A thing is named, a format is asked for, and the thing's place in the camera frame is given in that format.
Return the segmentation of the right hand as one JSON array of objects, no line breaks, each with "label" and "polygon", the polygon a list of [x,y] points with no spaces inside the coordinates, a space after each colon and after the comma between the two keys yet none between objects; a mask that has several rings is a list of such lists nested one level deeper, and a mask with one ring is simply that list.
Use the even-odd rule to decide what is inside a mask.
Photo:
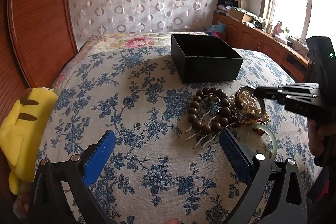
[{"label": "right hand", "polygon": [[313,156],[321,156],[325,149],[323,139],[324,137],[335,135],[335,123],[318,126],[316,121],[308,119],[307,127],[310,152]]}]

